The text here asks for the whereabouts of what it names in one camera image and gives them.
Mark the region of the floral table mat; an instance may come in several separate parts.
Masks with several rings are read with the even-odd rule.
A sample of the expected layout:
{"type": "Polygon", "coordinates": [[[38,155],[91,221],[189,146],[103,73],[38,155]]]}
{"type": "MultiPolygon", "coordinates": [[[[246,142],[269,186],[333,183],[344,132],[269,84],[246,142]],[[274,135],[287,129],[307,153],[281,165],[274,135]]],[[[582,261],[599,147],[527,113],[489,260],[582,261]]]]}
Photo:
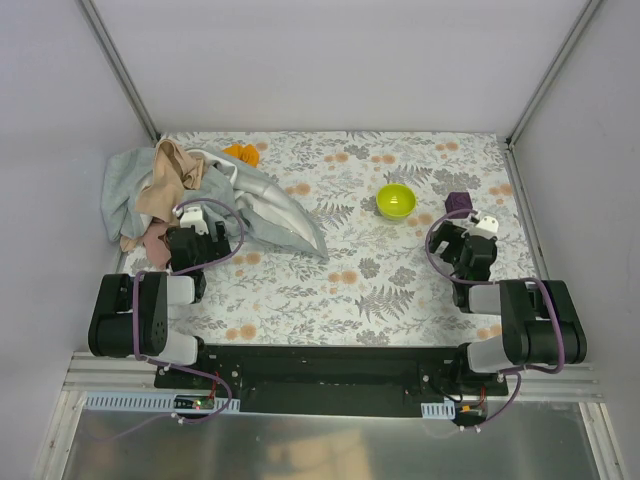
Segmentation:
{"type": "Polygon", "coordinates": [[[455,346],[500,332],[493,315],[464,314],[429,264],[424,241],[450,192],[499,222],[494,279],[530,277],[534,265],[498,138],[453,132],[174,133],[186,150],[252,144],[257,169],[320,228],[328,257],[239,242],[206,272],[202,300],[170,310],[169,324],[211,343],[455,346]],[[404,184],[417,205],[384,218],[376,194],[404,184]]]}

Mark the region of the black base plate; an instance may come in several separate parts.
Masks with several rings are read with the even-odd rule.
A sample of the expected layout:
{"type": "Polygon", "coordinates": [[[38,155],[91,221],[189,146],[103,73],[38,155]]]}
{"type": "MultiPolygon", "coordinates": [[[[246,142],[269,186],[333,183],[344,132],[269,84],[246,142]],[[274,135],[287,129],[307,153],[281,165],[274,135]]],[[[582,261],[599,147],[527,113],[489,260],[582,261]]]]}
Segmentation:
{"type": "Polygon", "coordinates": [[[504,397],[496,374],[474,374],[459,348],[207,345],[195,369],[219,374],[216,396],[244,412],[417,417],[425,403],[504,397]]]}

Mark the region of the grey cloth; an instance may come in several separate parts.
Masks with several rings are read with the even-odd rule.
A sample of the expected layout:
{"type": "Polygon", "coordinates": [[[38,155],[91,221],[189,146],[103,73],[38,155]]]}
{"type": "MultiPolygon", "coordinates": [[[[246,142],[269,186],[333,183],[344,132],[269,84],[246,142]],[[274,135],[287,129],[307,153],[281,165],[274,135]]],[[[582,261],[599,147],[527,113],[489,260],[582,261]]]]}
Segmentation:
{"type": "MultiPolygon", "coordinates": [[[[101,213],[111,242],[120,242],[121,232],[131,233],[134,187],[151,172],[155,149],[138,148],[107,161],[101,213]]],[[[180,203],[213,199],[213,204],[203,205],[210,229],[222,221],[229,234],[237,236],[242,221],[245,234],[257,242],[328,257],[324,235],[309,213],[266,174],[222,151],[184,150],[192,156],[202,154],[207,171],[200,188],[186,190],[180,203]]]]}

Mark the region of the purple cube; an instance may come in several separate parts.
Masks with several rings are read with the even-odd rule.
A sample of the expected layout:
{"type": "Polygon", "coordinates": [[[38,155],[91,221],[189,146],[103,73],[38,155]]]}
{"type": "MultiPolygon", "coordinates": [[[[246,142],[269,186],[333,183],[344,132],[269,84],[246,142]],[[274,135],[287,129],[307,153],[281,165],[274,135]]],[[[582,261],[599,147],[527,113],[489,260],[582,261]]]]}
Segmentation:
{"type": "Polygon", "coordinates": [[[467,218],[473,209],[470,194],[468,192],[450,192],[445,200],[445,209],[452,219],[467,218]]]}

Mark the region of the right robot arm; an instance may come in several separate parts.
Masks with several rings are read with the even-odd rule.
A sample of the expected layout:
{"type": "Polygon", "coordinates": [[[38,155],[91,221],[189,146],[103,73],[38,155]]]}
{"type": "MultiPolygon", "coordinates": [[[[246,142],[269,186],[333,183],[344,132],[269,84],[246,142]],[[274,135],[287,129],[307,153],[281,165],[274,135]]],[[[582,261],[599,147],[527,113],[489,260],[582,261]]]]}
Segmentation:
{"type": "Polygon", "coordinates": [[[465,344],[461,371],[509,374],[535,370],[557,374],[586,359],[587,339],[569,289],[561,280],[492,280],[497,259],[497,221],[482,229],[438,220],[425,240],[427,260],[452,284],[452,301],[463,313],[493,315],[500,332],[465,344]]]}

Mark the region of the green bowl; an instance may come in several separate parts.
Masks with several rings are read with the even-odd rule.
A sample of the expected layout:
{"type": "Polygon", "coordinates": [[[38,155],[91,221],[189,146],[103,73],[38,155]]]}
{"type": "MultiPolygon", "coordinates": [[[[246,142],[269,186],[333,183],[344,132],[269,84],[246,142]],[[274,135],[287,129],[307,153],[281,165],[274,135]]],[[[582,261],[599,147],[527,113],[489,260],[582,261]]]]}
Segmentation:
{"type": "Polygon", "coordinates": [[[389,220],[405,219],[417,205],[413,190],[404,184],[397,183],[380,188],[375,200],[379,213],[389,220]]]}

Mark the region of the aluminium corner post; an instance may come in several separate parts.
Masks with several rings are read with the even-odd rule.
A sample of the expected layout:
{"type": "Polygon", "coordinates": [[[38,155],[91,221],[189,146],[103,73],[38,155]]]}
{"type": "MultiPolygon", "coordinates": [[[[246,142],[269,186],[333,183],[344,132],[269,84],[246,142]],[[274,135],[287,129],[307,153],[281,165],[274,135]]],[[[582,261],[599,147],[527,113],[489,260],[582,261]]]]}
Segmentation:
{"type": "Polygon", "coordinates": [[[99,48],[105,56],[117,83],[120,85],[126,100],[134,112],[134,115],[150,142],[155,144],[160,139],[161,132],[158,130],[154,120],[152,119],[152,116],[125,65],[123,57],[118,51],[116,43],[113,40],[96,3],[92,0],[78,0],[76,1],[76,4],[88,24],[89,29],[94,35],[99,48]]]}
{"type": "Polygon", "coordinates": [[[515,147],[539,105],[546,97],[547,92],[562,73],[564,66],[571,58],[577,45],[584,37],[587,29],[604,4],[604,0],[589,0],[584,2],[576,19],[573,21],[569,31],[537,84],[532,96],[526,103],[523,112],[510,133],[505,137],[505,144],[508,150],[512,150],[515,147]]]}

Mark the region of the beige cloth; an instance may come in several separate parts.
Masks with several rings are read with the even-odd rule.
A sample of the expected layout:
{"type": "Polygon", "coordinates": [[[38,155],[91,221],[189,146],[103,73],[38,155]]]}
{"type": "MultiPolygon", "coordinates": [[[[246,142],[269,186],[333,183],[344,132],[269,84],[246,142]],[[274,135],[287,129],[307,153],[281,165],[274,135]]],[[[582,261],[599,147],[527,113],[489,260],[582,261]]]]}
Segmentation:
{"type": "Polygon", "coordinates": [[[151,172],[134,187],[131,212],[131,233],[121,232],[120,248],[133,250],[154,219],[175,224],[173,208],[180,203],[186,190],[198,190],[207,166],[202,154],[192,156],[170,139],[156,145],[151,172]]]}

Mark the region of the aluminium front rail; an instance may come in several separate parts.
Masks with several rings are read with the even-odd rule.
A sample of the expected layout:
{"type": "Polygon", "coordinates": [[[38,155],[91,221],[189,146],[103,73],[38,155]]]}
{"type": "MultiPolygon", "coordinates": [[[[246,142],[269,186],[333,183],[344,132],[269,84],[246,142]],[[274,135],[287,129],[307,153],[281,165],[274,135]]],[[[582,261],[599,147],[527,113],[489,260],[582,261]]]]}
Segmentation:
{"type": "MultiPolygon", "coordinates": [[[[63,383],[69,391],[150,392],[156,369],[134,359],[93,357],[75,352],[63,383]]],[[[568,365],[551,375],[527,370],[521,373],[518,398],[522,401],[599,403],[605,400],[600,381],[589,364],[568,365]]]]}

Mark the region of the right aluminium side rail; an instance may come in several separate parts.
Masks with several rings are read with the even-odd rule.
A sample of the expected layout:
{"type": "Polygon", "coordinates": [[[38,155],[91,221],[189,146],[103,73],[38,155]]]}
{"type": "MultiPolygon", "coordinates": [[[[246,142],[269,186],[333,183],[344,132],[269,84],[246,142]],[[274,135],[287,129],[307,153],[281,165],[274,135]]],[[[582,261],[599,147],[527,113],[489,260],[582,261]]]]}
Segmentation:
{"type": "Polygon", "coordinates": [[[505,169],[513,188],[513,195],[519,212],[520,224],[527,239],[537,277],[542,280],[550,280],[551,277],[549,275],[549,270],[540,244],[533,210],[526,193],[524,182],[516,164],[515,156],[508,143],[504,142],[502,144],[502,152],[505,161],[505,169]]]}

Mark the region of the right aluminium corner post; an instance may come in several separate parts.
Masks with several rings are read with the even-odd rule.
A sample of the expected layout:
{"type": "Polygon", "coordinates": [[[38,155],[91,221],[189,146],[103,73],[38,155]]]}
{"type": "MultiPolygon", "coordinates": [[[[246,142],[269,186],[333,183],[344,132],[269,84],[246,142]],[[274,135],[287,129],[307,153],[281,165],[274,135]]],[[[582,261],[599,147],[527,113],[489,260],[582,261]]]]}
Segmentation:
{"type": "Polygon", "coordinates": [[[510,133],[505,137],[505,144],[508,150],[512,150],[515,147],[539,105],[546,97],[547,92],[562,73],[564,66],[571,58],[577,45],[584,37],[587,29],[604,4],[604,0],[589,0],[584,2],[576,19],[573,21],[569,31],[537,84],[532,96],[526,103],[523,112],[510,133]]]}

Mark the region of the orange cloth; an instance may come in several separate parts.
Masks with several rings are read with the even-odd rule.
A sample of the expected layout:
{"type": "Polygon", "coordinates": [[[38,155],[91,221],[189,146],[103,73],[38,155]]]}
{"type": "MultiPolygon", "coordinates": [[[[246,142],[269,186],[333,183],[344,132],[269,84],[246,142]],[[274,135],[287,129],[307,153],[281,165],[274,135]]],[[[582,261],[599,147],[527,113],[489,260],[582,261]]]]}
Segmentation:
{"type": "Polygon", "coordinates": [[[250,165],[253,168],[256,168],[260,162],[260,152],[252,144],[233,144],[225,148],[223,152],[227,155],[241,160],[242,162],[250,165]]]}

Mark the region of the left aluminium corner post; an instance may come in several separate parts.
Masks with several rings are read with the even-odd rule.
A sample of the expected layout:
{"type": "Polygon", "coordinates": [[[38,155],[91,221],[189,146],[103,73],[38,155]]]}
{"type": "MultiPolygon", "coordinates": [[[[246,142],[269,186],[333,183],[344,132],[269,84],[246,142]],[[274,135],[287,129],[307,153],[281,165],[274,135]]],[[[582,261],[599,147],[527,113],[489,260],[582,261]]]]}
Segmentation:
{"type": "Polygon", "coordinates": [[[96,3],[92,0],[78,0],[76,1],[76,4],[88,24],[89,29],[94,35],[99,48],[105,56],[117,83],[120,85],[126,100],[134,112],[134,115],[150,142],[155,144],[160,139],[161,132],[158,130],[154,120],[152,119],[152,116],[125,65],[123,57],[118,51],[116,43],[113,40],[96,3]]]}

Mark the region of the pink cloth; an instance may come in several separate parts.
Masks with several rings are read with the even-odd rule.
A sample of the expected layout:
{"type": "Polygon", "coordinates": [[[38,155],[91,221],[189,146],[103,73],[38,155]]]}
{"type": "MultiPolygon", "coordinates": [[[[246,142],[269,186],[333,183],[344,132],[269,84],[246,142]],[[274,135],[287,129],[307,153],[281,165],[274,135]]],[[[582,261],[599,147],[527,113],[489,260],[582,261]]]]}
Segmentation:
{"type": "Polygon", "coordinates": [[[162,221],[153,221],[142,237],[148,261],[157,269],[165,270],[171,259],[167,243],[169,225],[162,221]]]}

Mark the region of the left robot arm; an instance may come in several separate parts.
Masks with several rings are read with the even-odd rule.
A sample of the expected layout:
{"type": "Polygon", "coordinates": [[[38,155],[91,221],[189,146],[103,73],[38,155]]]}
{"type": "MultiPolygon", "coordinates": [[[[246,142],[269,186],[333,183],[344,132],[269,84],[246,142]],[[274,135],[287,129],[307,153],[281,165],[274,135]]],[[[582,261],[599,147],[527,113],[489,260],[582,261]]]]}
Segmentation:
{"type": "MultiPolygon", "coordinates": [[[[212,233],[194,227],[171,227],[167,233],[170,265],[181,271],[219,260],[231,253],[223,223],[212,233]]],[[[97,357],[140,355],[167,364],[191,366],[204,348],[195,336],[169,327],[172,307],[199,303],[207,281],[202,268],[184,275],[150,272],[138,284],[128,274],[103,277],[88,331],[90,352],[97,357]]]]}

